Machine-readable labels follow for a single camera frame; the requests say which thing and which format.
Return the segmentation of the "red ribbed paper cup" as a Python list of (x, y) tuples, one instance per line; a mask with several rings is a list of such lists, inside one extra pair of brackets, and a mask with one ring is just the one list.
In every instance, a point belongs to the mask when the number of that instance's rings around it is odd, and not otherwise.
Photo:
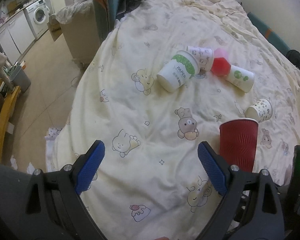
[(227, 121), (219, 127), (219, 155), (229, 165), (237, 165), (245, 172), (252, 172), (257, 146), (258, 122), (240, 118)]

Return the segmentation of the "white cup green tree print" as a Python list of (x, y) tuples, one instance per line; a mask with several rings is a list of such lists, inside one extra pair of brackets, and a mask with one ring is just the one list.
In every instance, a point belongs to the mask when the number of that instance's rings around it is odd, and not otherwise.
[(243, 92), (249, 93), (255, 81), (255, 74), (241, 67), (231, 65), (226, 81), (229, 81)]

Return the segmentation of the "pink faceted plastic cup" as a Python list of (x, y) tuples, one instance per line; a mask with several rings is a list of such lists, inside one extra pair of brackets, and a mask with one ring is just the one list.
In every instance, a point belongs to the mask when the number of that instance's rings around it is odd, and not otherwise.
[(231, 64), (226, 50), (217, 48), (214, 51), (214, 59), (211, 72), (216, 76), (227, 76), (230, 73)]

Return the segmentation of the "large white green paper cup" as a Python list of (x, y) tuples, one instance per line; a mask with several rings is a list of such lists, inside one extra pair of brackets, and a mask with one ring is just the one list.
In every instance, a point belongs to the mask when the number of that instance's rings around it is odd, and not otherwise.
[(157, 81), (173, 93), (199, 73), (197, 60), (188, 51), (179, 50), (157, 74)]

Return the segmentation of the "white cup purple cartoon print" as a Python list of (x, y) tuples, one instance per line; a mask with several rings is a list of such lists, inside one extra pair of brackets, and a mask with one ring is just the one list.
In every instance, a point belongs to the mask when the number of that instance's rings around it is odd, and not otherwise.
[(211, 70), (214, 61), (214, 51), (211, 48), (187, 46), (187, 51), (197, 60), (200, 69)]

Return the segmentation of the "grey trash bin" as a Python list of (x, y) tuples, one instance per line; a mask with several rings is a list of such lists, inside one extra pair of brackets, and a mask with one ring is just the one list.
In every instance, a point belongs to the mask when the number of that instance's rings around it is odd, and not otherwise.
[(16, 62), (8, 71), (8, 77), (11, 83), (15, 86), (20, 86), (22, 93), (25, 93), (31, 85), (29, 77), (26, 75), (19, 62)]

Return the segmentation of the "black clothing pile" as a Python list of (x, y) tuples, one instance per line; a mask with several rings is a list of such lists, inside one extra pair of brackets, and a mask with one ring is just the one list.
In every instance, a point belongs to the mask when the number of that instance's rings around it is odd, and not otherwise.
[(286, 58), (300, 71), (300, 53), (297, 50), (289, 50)]

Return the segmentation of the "yellow wooden chair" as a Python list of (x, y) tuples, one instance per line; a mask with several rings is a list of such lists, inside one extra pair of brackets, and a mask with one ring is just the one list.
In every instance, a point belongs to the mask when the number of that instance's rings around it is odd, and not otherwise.
[[(3, 86), (4, 82), (0, 79), (0, 88)], [(14, 131), (14, 125), (9, 122), (9, 119), (12, 116), (20, 92), (20, 86), (16, 86), (11, 92), (8, 92), (0, 110), (0, 163), (2, 162), (5, 135), (6, 133), (13, 134)]]

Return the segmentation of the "cream cartoon bear bedsheet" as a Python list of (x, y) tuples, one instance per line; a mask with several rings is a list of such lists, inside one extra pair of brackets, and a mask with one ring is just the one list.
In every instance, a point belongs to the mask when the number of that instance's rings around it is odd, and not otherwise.
[[(255, 75), (245, 93), (211, 72), (173, 93), (161, 68), (188, 46), (224, 48)], [(253, 26), (234, 0), (143, 0), (102, 42), (83, 74), (53, 146), (56, 169), (95, 140), (105, 145), (81, 198), (108, 239), (195, 239), (221, 198), (197, 147), (219, 150), (219, 127), (267, 98), (273, 116), (258, 128), (254, 170), (283, 184), (300, 144), (300, 72)]]

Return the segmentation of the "teal orange bed edge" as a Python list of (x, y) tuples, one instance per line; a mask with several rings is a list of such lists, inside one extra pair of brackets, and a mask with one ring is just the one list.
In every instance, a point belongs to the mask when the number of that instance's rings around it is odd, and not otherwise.
[(268, 27), (262, 20), (260, 20), (252, 12), (247, 14), (249, 20), (258, 29), (258, 31), (264, 36), (264, 38), (271, 43), (281, 54), (286, 56), (286, 53), (290, 51), (289, 46), (283, 41), (277, 33), (275, 33), (270, 27)]

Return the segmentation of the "white kitchen cabinet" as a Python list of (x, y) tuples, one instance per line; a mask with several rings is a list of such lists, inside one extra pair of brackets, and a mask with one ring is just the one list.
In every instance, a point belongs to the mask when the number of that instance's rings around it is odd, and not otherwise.
[(35, 38), (23, 11), (0, 27), (0, 46), (11, 63), (15, 63), (33, 44)]

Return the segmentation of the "cardboard box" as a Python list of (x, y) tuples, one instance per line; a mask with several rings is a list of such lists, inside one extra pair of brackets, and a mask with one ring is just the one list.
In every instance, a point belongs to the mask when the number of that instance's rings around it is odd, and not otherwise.
[(54, 14), (49, 16), (47, 26), (53, 41), (56, 41), (61, 36), (62, 29)]

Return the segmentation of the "beige upholstered sofa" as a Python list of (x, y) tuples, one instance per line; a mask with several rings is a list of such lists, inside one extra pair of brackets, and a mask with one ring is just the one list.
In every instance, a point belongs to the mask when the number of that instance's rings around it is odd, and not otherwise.
[(78, 68), (84, 69), (100, 47), (93, 0), (65, 6), (55, 17), (61, 26), (72, 61)]

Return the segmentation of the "white washing machine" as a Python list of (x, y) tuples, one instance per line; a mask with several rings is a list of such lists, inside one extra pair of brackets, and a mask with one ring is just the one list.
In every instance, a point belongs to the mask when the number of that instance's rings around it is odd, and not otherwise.
[(25, 7), (24, 14), (35, 40), (48, 31), (50, 9), (45, 0), (35, 0), (33, 3)]

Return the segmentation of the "teal green cushion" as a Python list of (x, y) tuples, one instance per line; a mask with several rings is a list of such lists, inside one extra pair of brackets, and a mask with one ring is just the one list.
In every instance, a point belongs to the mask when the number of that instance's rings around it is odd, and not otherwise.
[(114, 29), (117, 17), (126, 11), (126, 0), (93, 0), (98, 37), (102, 43)]

